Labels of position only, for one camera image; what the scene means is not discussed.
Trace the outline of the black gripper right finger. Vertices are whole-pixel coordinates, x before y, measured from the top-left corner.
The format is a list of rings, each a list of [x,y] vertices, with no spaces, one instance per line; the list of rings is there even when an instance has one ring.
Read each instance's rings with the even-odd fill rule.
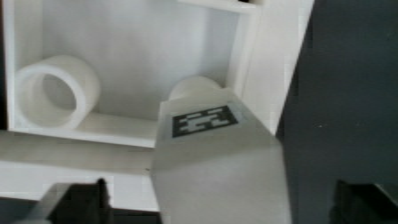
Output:
[[[398,184],[337,181],[332,224],[398,224]]]

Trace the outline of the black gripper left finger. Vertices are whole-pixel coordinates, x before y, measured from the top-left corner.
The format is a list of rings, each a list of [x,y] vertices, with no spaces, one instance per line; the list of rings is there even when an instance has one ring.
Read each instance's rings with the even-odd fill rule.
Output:
[[[12,224],[113,224],[103,178],[94,183],[56,183],[26,216]]]

